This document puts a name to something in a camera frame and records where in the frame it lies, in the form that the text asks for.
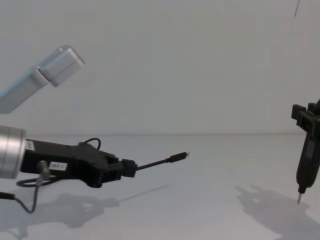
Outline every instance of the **black device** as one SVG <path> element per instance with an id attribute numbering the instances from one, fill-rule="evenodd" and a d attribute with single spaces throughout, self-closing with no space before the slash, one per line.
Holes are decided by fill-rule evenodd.
<path id="1" fill-rule="evenodd" d="M 89 144 L 94 140 L 98 141 L 98 147 Z M 26 140 L 26 145 L 20 171 L 40 175 L 38 178 L 18 181 L 17 185 L 25 188 L 35 187 L 33 206 L 28 209 L 20 199 L 10 193 L 0 192 L 0 199 L 16 200 L 30 214 L 36 209 L 40 186 L 76 179 L 85 182 L 91 188 L 101 188 L 104 183 L 121 180 L 122 177 L 134 178 L 139 170 L 174 163 L 189 155 L 182 152 L 161 161 L 138 166 L 133 160 L 120 160 L 114 154 L 101 151 L 101 141 L 96 137 L 74 146 L 31 139 Z"/>
<path id="2" fill-rule="evenodd" d="M 314 184 L 320 166 L 320 100 L 309 103 L 307 108 L 293 105 L 291 118 L 306 131 L 305 141 L 296 172 L 296 181 L 299 184 L 298 203 L 307 188 Z"/>

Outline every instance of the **white table surface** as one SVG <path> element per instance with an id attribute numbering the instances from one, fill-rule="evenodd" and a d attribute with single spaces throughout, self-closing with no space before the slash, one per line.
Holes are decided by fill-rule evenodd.
<path id="1" fill-rule="evenodd" d="M 77 144 L 89 137 L 34 137 Z M 190 152 L 100 189 L 79 180 L 43 187 L 29 215 L 0 200 L 1 240 L 319 240 L 320 180 L 297 205 L 303 135 L 101 137 L 102 150 L 138 164 Z M 18 179 L 30 174 L 19 174 Z M 30 203 L 33 189 L 1 179 Z"/>

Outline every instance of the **label sticker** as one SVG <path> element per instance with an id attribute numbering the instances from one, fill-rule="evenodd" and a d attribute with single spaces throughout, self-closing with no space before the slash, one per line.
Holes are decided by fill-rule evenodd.
<path id="1" fill-rule="evenodd" d="M 50 170 L 65 171 L 67 169 L 67 166 L 68 166 L 68 163 L 52 161 L 52 162 L 50 162 L 49 169 Z"/>
<path id="2" fill-rule="evenodd" d="M 36 150 L 36 149 L 35 149 L 34 142 L 33 142 L 33 141 L 30 141 L 30 140 L 26 140 L 26 141 L 25 141 L 25 149 L 31 150 L 31 151 Z"/>

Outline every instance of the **white wall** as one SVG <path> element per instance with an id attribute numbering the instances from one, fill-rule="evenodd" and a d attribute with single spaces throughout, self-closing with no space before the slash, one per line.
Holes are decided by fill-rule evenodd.
<path id="1" fill-rule="evenodd" d="M 56 47 L 86 67 L 1 124 L 30 134 L 297 132 L 320 98 L 320 3 L 2 0 L 0 89 Z"/>

